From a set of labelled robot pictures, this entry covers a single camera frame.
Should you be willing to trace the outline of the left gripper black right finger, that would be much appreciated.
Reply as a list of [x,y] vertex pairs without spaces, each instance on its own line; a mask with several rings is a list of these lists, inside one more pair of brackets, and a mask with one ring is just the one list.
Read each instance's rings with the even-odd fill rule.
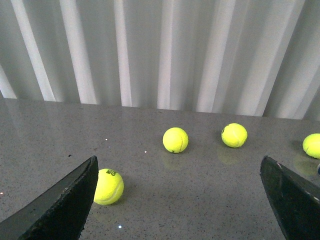
[[320,238],[320,187],[265,156],[261,181],[278,225],[287,240]]

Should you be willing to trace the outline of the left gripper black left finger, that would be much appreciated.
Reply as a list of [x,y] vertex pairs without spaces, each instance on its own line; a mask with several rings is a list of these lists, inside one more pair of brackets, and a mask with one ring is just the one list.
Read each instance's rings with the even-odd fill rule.
[[2,240],[77,240],[98,181],[94,155],[0,224]]

